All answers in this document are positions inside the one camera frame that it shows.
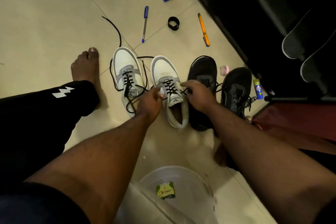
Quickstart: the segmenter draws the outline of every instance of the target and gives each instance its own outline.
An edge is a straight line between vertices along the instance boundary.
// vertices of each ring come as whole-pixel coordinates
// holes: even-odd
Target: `black pants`
[[[89,81],[0,99],[0,187],[22,182],[64,151],[98,94]]]

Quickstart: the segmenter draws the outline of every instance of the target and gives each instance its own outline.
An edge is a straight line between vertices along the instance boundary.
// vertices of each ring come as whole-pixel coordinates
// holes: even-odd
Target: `beige tile floor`
[[[101,108],[82,118],[66,149],[104,130],[114,128],[129,117],[114,90],[108,71],[110,59],[119,46],[138,56],[167,56],[187,79],[192,61],[200,55],[212,56],[218,69],[244,66],[236,51],[196,0],[0,0],[0,98],[43,90],[71,81],[70,65],[90,46],[100,52]],[[146,41],[141,44],[143,12],[149,8]],[[201,13],[211,46],[205,47],[197,13]],[[180,29],[171,31],[166,23],[177,16]],[[150,59],[144,59],[149,67]],[[251,96],[255,96],[251,87]],[[253,115],[266,103],[252,105]],[[171,127],[162,111],[149,128],[133,174],[141,179],[155,168],[180,165],[190,168],[209,184],[217,202],[219,223],[275,223],[242,175],[221,168],[213,161],[218,144],[212,131],[196,132]]]

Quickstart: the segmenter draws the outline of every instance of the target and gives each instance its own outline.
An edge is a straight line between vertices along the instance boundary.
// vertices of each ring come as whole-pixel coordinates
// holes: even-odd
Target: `green packet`
[[[156,186],[156,194],[162,198],[174,198],[175,190],[173,182],[165,182]]]

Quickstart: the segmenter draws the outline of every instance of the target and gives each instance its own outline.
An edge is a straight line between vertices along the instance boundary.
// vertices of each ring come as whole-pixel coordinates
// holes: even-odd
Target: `hand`
[[[159,95],[160,88],[152,88],[145,92],[140,98],[136,115],[144,116],[149,125],[153,123],[159,115],[164,95]]]
[[[188,93],[189,103],[203,113],[207,113],[213,104],[219,104],[212,92],[199,81],[189,80],[181,83],[182,87],[187,87],[192,93]]]

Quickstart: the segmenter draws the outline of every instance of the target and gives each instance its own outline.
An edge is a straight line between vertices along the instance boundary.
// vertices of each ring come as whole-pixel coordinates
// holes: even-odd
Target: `white lightning bolt logo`
[[[74,90],[74,88],[66,87],[66,89],[58,89],[58,93],[53,93],[54,97],[56,98],[62,98],[66,97],[65,93],[71,92],[71,90]]]

